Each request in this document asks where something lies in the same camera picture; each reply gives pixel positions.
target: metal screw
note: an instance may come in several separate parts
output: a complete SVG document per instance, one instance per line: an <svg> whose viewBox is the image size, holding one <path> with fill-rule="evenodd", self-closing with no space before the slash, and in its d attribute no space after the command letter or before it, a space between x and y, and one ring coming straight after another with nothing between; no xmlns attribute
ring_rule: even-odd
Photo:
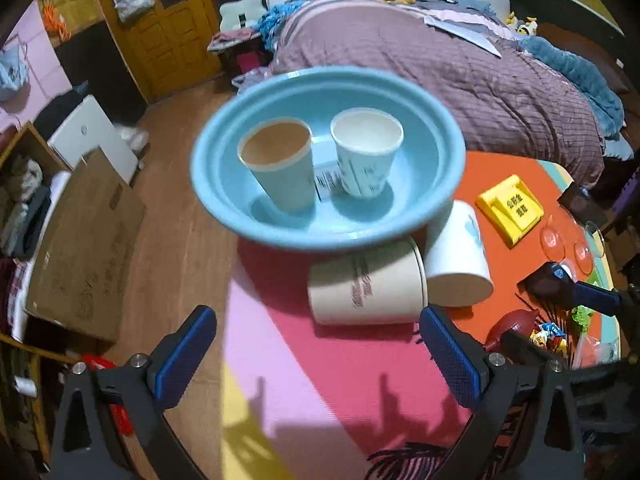
<svg viewBox="0 0 640 480"><path fill-rule="evenodd" d="M492 354L489 354L489 362L493 366L503 366L505 362L507 362L507 359L504 358L504 355L498 354L498 352L494 352Z"/></svg>
<svg viewBox="0 0 640 480"><path fill-rule="evenodd" d="M549 367L556 373L561 372L564 368L562 363L558 360L549 361Z"/></svg>
<svg viewBox="0 0 640 480"><path fill-rule="evenodd" d="M129 359L129 364L134 368L140 368L146 364L147 359L148 357L145 354L135 354L131 359Z"/></svg>
<svg viewBox="0 0 640 480"><path fill-rule="evenodd" d="M74 367L71 368L71 371L75 375L80 375L85 370L86 370L86 363L83 363L82 361L80 361L79 363L74 364Z"/></svg>

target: wooden door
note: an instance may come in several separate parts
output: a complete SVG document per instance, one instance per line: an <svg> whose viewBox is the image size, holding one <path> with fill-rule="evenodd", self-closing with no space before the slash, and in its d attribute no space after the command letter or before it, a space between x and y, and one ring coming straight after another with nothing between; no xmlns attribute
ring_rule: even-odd
<svg viewBox="0 0 640 480"><path fill-rule="evenodd" d="M148 101L157 101L220 70L207 45L218 30L211 0L156 0L122 23L113 0L99 0L120 52Z"/></svg>

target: purple comforter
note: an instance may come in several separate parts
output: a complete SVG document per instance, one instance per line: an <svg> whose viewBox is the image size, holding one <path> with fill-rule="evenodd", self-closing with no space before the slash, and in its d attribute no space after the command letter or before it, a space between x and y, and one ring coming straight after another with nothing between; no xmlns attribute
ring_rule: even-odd
<svg viewBox="0 0 640 480"><path fill-rule="evenodd" d="M270 73L355 65L393 72L436 96L468 150L550 160L583 187L604 168L593 113L557 72L494 38L502 58L380 0L316 0L284 25Z"/></svg>

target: blue gripper pad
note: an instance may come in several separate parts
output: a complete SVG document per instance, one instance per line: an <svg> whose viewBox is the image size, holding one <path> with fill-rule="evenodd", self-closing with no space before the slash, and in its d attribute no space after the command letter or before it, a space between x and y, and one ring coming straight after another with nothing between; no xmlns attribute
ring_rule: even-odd
<svg viewBox="0 0 640 480"><path fill-rule="evenodd" d="M480 343L460 332L435 305L420 313L420 336L458 404L475 410L489 381L486 352Z"/></svg>
<svg viewBox="0 0 640 480"><path fill-rule="evenodd" d="M572 299L576 305L584 305L606 316L620 313L620 296L611 290L586 282L576 282Z"/></svg>
<svg viewBox="0 0 640 480"><path fill-rule="evenodd" d="M161 410L177 406L216 336L216 313L197 306L177 332L165 336L150 356L146 384Z"/></svg>

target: white cup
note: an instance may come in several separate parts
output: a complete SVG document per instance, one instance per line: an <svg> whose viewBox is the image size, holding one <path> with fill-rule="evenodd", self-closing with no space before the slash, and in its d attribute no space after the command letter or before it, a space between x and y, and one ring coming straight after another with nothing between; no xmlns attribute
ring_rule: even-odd
<svg viewBox="0 0 640 480"><path fill-rule="evenodd" d="M422 257L412 238L311 267L309 305L318 324L417 322L427 305Z"/></svg>
<svg viewBox="0 0 640 480"><path fill-rule="evenodd" d="M331 136L346 192L358 198L382 193L404 140L400 121L375 108L350 108L333 118Z"/></svg>
<svg viewBox="0 0 640 480"><path fill-rule="evenodd" d="M258 124L240 140L238 158L283 211L315 202L311 129L302 121L286 117Z"/></svg>
<svg viewBox="0 0 640 480"><path fill-rule="evenodd" d="M454 200L450 214L428 226L424 254L431 303L473 306L494 291L478 219L468 203Z"/></svg>

